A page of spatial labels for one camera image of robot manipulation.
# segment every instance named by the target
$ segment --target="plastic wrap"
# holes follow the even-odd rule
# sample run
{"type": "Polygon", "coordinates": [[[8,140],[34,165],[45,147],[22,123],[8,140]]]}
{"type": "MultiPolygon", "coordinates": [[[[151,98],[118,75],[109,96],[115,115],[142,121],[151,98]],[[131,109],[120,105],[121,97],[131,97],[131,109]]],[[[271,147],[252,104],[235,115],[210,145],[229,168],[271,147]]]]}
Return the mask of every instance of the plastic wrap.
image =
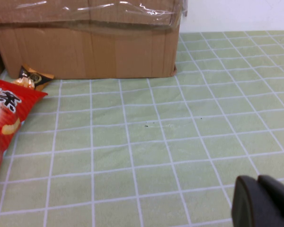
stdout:
{"type": "Polygon", "coordinates": [[[167,29],[185,10],[183,0],[0,0],[0,26],[167,29]]]}

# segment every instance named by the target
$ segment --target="white wall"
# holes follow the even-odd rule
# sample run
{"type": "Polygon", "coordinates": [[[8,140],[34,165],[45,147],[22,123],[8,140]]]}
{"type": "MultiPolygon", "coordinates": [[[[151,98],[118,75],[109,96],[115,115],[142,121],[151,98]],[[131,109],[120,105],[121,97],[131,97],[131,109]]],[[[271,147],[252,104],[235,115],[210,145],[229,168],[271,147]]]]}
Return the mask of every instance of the white wall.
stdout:
{"type": "Polygon", "coordinates": [[[188,0],[181,32],[284,30],[284,0],[188,0]]]}

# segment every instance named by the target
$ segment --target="black object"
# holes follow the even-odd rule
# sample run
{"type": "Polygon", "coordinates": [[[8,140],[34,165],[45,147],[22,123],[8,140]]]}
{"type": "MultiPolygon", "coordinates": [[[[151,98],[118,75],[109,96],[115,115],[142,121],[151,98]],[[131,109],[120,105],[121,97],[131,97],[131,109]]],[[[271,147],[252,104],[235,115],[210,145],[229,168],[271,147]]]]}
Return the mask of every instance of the black object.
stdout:
{"type": "Polygon", "coordinates": [[[234,227],[284,227],[284,185],[266,175],[239,176],[231,216],[234,227]]]}

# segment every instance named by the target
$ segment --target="chip bag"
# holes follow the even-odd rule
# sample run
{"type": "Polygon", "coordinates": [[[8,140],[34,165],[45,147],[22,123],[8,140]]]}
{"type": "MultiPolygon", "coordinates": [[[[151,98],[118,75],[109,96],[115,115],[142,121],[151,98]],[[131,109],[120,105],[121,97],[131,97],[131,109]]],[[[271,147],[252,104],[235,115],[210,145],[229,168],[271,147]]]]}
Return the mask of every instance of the chip bag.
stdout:
{"type": "Polygon", "coordinates": [[[33,106],[47,94],[0,80],[0,165],[3,153],[33,106]]]}

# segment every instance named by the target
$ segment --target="small snack package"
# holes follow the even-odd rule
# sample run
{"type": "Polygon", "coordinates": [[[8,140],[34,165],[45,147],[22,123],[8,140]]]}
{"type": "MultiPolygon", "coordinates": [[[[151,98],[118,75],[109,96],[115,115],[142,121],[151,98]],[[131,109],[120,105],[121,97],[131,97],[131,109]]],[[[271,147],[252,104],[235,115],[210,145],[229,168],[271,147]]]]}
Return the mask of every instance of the small snack package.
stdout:
{"type": "Polygon", "coordinates": [[[33,106],[47,95],[40,90],[52,79],[52,75],[22,67],[20,77],[14,83],[0,80],[0,165],[21,123],[33,106]]]}
{"type": "Polygon", "coordinates": [[[53,78],[54,76],[51,74],[39,73],[24,64],[21,67],[19,78],[14,81],[14,84],[36,91],[42,91],[53,78]]]}

